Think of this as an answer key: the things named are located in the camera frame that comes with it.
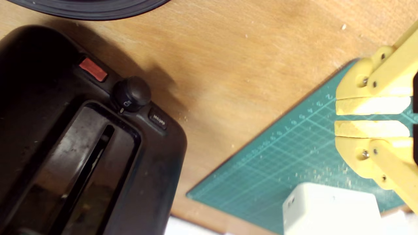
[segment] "bolt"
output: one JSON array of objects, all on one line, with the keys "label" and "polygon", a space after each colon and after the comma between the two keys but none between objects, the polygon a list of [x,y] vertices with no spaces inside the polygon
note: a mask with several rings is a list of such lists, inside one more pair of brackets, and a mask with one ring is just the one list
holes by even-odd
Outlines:
[{"label": "bolt", "polygon": [[370,154],[367,150],[363,150],[362,155],[363,155],[363,158],[365,158],[365,159],[368,159],[370,157]]}]

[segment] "grid lines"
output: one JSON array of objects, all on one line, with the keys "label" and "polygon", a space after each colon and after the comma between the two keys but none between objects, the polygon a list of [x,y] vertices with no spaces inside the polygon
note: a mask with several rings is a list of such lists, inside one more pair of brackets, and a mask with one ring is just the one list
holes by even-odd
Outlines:
[{"label": "grid lines", "polygon": [[283,234],[282,204],[303,182],[373,193],[381,211],[403,204],[395,192],[359,177],[335,148],[335,120],[418,121],[398,115],[337,116],[335,90],[353,62],[195,186],[187,197]]}]

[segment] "black round object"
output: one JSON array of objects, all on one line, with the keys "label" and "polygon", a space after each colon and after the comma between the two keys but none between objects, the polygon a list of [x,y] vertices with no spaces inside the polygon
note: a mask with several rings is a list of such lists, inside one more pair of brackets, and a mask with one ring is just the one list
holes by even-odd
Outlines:
[{"label": "black round object", "polygon": [[153,10],[169,0],[8,0],[17,5],[78,20],[116,20]]},{"label": "black round object", "polygon": [[115,84],[113,98],[128,112],[137,112],[151,101],[151,89],[140,77],[132,76]]}]

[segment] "black knob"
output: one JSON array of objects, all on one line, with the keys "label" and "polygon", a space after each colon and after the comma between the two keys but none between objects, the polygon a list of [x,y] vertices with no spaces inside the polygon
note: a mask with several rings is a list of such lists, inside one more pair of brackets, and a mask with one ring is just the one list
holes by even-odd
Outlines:
[{"label": "black knob", "polygon": [[151,101],[151,89],[140,77],[129,77],[115,84],[113,97],[120,107],[137,112]]}]

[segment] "red button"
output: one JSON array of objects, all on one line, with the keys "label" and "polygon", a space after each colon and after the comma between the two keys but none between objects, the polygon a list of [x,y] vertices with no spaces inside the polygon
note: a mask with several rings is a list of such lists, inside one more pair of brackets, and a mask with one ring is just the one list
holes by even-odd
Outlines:
[{"label": "red button", "polygon": [[88,57],[85,58],[79,66],[91,74],[99,82],[103,82],[107,76],[107,73]]}]

